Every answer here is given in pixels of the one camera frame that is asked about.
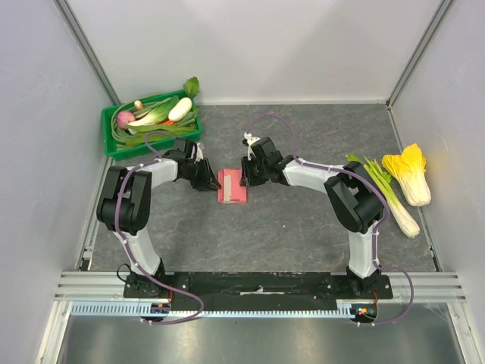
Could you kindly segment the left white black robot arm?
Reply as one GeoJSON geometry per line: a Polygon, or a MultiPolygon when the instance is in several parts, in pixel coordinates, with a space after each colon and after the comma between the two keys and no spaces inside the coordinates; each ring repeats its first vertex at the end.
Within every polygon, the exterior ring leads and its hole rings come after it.
{"type": "Polygon", "coordinates": [[[121,242],[130,263],[123,279],[126,298],[158,298],[167,291],[164,263],[151,242],[152,189],[179,179],[198,191],[217,191],[217,182],[201,143],[176,138],[172,149],[152,162],[108,169],[96,216],[121,242]]]}

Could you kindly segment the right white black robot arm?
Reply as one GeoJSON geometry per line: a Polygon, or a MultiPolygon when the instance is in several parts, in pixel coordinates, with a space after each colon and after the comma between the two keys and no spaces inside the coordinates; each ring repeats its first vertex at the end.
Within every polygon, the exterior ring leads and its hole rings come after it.
{"type": "Polygon", "coordinates": [[[384,213],[382,196],[364,166],[311,163],[282,156],[269,137],[244,134],[247,155],[242,157],[241,184],[256,187],[270,181],[289,187],[304,187],[325,193],[339,223],[349,233],[349,263],[346,268],[348,292],[365,298],[380,277],[377,258],[377,226],[384,213]]]}

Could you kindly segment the pink express box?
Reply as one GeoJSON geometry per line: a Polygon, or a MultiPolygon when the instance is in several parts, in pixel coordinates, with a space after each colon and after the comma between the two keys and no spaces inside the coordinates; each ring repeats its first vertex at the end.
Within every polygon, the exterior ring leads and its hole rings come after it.
{"type": "Polygon", "coordinates": [[[241,185],[241,169],[223,169],[218,172],[221,188],[217,191],[217,201],[221,204],[246,204],[247,189],[241,185]]]}

